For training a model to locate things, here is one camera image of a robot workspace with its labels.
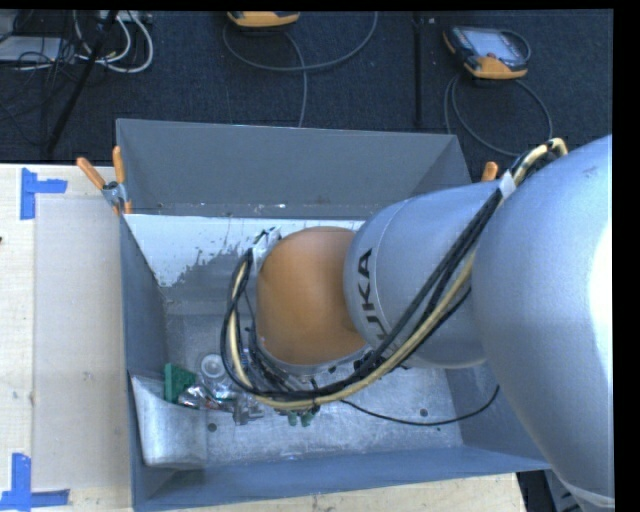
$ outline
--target wooden table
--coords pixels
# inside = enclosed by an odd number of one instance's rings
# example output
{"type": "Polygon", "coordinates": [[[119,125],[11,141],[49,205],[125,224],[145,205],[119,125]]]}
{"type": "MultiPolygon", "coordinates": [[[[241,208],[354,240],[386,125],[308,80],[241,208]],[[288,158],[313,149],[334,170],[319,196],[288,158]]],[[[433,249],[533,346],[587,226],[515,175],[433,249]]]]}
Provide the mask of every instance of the wooden table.
{"type": "MultiPolygon", "coordinates": [[[[100,168],[107,181],[113,168],[100,168]]],[[[70,489],[48,510],[132,510],[118,223],[75,166],[0,165],[0,491],[11,454],[32,491],[70,489]],[[21,169],[66,180],[20,220],[21,169]]],[[[200,508],[241,511],[525,511],[515,475],[200,508]]]]}

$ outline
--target white cable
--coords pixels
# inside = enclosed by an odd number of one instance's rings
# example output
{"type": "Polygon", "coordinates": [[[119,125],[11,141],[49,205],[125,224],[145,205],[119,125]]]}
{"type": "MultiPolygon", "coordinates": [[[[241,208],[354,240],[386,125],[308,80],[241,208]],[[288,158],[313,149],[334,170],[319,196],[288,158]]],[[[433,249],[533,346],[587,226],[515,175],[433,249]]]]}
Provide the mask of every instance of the white cable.
{"type": "Polygon", "coordinates": [[[96,61],[96,64],[101,64],[103,66],[106,66],[107,69],[111,70],[111,71],[116,71],[118,73],[140,73],[141,71],[144,71],[145,69],[147,69],[150,65],[151,62],[153,61],[153,41],[151,39],[151,34],[149,34],[149,31],[147,30],[147,28],[142,24],[142,22],[138,19],[137,16],[132,16],[133,22],[138,25],[138,28],[140,29],[140,31],[144,34],[144,37],[147,41],[147,45],[149,47],[148,52],[149,54],[147,55],[147,60],[141,64],[140,66],[136,67],[136,68],[122,68],[122,67],[118,67],[118,66],[112,66],[109,62],[103,62],[103,61],[96,61]]]}
{"type": "MultiPolygon", "coordinates": [[[[138,67],[135,68],[125,68],[125,67],[119,67],[119,66],[114,66],[112,63],[113,62],[117,62],[121,59],[123,59],[124,57],[127,56],[127,54],[131,51],[131,34],[129,32],[129,30],[127,29],[125,23],[122,21],[122,19],[120,18],[120,16],[116,16],[116,21],[118,22],[118,24],[120,25],[120,27],[122,28],[125,37],[127,39],[127,43],[126,43],[126,47],[125,49],[119,54],[116,55],[114,57],[98,57],[96,59],[96,64],[100,64],[101,66],[105,66],[107,69],[111,70],[111,71],[115,71],[117,73],[139,73],[141,71],[144,71],[145,69],[147,69],[150,65],[151,62],[153,61],[153,41],[151,39],[151,34],[149,34],[149,31],[147,30],[147,28],[144,26],[144,24],[138,19],[138,16],[136,15],[131,15],[131,19],[133,19],[133,22],[138,26],[138,28],[140,29],[140,31],[143,33],[145,40],[147,41],[147,45],[148,45],[148,56],[147,56],[147,60],[141,64],[138,67]]],[[[89,47],[89,45],[84,41],[83,36],[82,36],[82,32],[80,30],[80,24],[78,23],[78,17],[76,14],[76,11],[73,11],[73,25],[74,25],[74,29],[76,31],[76,35],[78,36],[78,38],[82,41],[82,47],[84,48],[84,50],[91,54],[91,48],[89,47]]],[[[77,54],[76,57],[78,57],[79,59],[82,60],[89,60],[89,56],[87,55],[81,55],[81,54],[77,54]]]]}

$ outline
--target gray bin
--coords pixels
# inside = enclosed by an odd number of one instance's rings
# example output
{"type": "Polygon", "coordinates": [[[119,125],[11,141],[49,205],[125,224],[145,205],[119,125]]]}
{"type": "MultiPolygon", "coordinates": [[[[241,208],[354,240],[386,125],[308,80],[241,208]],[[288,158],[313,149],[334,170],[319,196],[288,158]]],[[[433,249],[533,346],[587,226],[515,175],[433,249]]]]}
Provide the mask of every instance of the gray bin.
{"type": "MultiPolygon", "coordinates": [[[[120,248],[135,510],[549,468],[502,394],[481,414],[440,427],[400,425],[341,403],[323,406],[307,428],[269,411],[242,426],[229,413],[202,411],[155,438],[174,454],[195,447],[200,467],[145,463],[131,383],[159,382],[167,362],[195,371],[218,350],[230,272],[250,229],[235,241],[212,233],[243,219],[357,227],[387,205],[470,178],[452,135],[133,119],[116,130],[134,208],[121,217],[120,248]],[[212,423],[215,432],[203,435],[212,423]]],[[[396,370],[353,401],[437,421],[477,409],[495,385],[486,365],[396,370]],[[427,417],[418,414],[424,409],[427,417]]]]}

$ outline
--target small metal part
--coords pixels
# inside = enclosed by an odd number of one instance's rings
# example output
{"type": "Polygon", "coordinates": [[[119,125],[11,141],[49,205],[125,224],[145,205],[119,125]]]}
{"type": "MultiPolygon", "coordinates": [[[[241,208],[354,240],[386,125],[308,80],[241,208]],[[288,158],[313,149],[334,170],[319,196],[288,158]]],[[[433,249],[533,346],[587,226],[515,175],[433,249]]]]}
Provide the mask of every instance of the small metal part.
{"type": "Polygon", "coordinates": [[[236,425],[246,425],[263,416],[264,409],[253,396],[246,393],[238,396],[233,408],[233,421],[236,425]]]}
{"type": "Polygon", "coordinates": [[[256,272],[262,268],[264,260],[280,240],[282,240],[280,226],[274,226],[272,228],[262,230],[258,235],[256,235],[253,241],[254,245],[251,249],[253,252],[253,264],[255,265],[256,272]]]}

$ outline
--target green object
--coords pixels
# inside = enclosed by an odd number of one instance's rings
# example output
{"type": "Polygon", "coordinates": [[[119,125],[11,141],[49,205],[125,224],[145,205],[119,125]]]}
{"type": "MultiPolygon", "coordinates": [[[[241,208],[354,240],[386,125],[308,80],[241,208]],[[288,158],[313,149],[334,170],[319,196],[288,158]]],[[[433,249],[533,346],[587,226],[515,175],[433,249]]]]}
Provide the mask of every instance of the green object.
{"type": "Polygon", "coordinates": [[[302,417],[300,418],[300,423],[302,424],[303,427],[308,427],[309,425],[311,425],[311,420],[313,419],[313,417],[316,415],[315,412],[313,411],[307,411],[305,412],[302,417]]]}
{"type": "Polygon", "coordinates": [[[164,365],[164,399],[172,404],[178,403],[178,397],[185,389],[196,383],[195,373],[171,363],[164,365]]]}

